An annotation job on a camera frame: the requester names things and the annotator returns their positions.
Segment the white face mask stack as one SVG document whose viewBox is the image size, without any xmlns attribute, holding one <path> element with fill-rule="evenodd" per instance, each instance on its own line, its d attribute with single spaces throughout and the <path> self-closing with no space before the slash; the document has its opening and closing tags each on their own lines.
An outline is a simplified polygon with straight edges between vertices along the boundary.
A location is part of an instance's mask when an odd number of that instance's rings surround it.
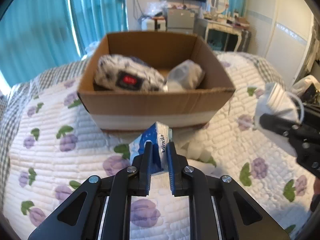
<svg viewBox="0 0 320 240">
<path fill-rule="evenodd" d="M 259 97 L 254 125 L 257 129 L 263 129 L 260 125 L 260 117 L 263 114 L 275 115 L 282 119 L 301 124 L 304 120 L 304 106 L 295 94 L 285 91 L 278 83 L 266 83 L 264 93 Z"/>
</svg>

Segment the blue Vinda tissue pack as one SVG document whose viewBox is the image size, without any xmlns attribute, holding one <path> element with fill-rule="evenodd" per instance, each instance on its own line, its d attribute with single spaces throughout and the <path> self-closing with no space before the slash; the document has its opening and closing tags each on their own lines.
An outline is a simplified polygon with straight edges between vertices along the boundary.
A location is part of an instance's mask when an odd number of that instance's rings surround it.
<svg viewBox="0 0 320 240">
<path fill-rule="evenodd" d="M 147 142 L 152 143 L 152 162 L 150 164 L 151 173 L 158 173 L 168 170 L 166 145 L 169 143 L 169 126 L 155 122 L 133 142 L 129 144 L 130 164 L 136 156 L 144 154 Z"/>
</svg>

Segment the floral tissue paper pack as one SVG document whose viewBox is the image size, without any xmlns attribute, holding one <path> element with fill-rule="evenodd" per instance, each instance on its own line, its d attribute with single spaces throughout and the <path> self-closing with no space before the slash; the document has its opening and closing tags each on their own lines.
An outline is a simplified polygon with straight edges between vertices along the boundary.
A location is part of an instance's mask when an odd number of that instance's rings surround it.
<svg viewBox="0 0 320 240">
<path fill-rule="evenodd" d="M 103 55 L 98 60 L 95 84 L 107 90 L 166 92 L 166 78 L 155 68 L 132 56 Z"/>
</svg>

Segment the plastic wrapped item in box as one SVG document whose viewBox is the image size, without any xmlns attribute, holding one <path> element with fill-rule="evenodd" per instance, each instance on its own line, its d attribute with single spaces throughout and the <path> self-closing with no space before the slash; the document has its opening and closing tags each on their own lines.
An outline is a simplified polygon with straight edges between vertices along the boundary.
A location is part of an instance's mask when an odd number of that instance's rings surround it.
<svg viewBox="0 0 320 240">
<path fill-rule="evenodd" d="M 184 92 L 196 89 L 202 82 L 205 71 L 194 61 L 185 60 L 167 75 L 169 92 Z"/>
</svg>

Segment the brown cardboard box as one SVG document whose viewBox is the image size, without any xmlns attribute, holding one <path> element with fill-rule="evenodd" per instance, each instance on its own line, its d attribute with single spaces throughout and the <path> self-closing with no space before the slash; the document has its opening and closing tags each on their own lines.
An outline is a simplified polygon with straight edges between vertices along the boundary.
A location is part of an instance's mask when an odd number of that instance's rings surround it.
<svg viewBox="0 0 320 240">
<path fill-rule="evenodd" d="M 155 122 L 172 128 L 204 125 L 234 92 L 203 38 L 162 31 L 105 35 L 77 90 L 106 131 L 141 131 Z"/>
</svg>

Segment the white vanity table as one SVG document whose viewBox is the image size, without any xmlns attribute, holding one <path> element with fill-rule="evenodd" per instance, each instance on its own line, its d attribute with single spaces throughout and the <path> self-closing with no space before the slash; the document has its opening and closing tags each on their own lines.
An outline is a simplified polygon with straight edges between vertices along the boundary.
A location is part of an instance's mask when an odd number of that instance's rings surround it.
<svg viewBox="0 0 320 240">
<path fill-rule="evenodd" d="M 207 44 L 209 44 L 209 35 L 212 31 L 226 34 L 226 41 L 223 46 L 224 51 L 226 51 L 230 37 L 233 35 L 236 36 L 236 43 L 233 48 L 234 52 L 248 52 L 252 36 L 249 30 L 236 27 L 234 24 L 217 22 L 205 18 L 198 18 L 195 21 L 194 33 L 202 37 Z"/>
</svg>

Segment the white oval vanity mirror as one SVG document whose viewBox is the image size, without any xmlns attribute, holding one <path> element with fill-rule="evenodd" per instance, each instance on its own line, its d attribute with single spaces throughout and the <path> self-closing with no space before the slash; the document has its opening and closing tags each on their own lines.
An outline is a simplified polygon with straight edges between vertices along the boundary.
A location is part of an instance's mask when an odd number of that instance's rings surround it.
<svg viewBox="0 0 320 240">
<path fill-rule="evenodd" d="M 218 15 L 225 12 L 228 0 L 207 0 L 207 5 L 211 15 Z"/>
</svg>

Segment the grey mini fridge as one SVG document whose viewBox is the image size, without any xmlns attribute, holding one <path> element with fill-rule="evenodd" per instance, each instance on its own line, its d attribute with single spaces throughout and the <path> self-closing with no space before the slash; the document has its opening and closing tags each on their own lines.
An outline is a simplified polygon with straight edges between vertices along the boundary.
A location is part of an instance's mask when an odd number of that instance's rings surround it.
<svg viewBox="0 0 320 240">
<path fill-rule="evenodd" d="M 185 9 L 167 10 L 167 31 L 192 34 L 194 31 L 195 12 Z"/>
</svg>

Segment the teal curtain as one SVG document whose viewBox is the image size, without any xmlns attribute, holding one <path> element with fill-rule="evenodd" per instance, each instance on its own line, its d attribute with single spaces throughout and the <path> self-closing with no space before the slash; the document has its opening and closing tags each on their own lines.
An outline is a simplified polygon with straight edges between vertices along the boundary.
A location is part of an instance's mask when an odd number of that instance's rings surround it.
<svg viewBox="0 0 320 240">
<path fill-rule="evenodd" d="M 125 0 L 13 0 L 1 19 L 1 80 L 29 81 L 126 29 Z"/>
</svg>

